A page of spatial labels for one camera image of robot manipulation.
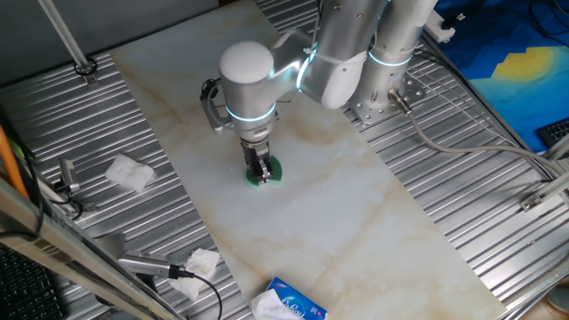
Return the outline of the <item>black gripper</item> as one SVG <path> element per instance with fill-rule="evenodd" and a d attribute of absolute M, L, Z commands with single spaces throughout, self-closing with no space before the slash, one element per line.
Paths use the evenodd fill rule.
<path fill-rule="evenodd" d="M 273 174 L 270 164 L 270 148 L 268 140 L 241 140 L 244 159 L 251 164 L 246 172 L 249 182 L 266 183 Z"/>

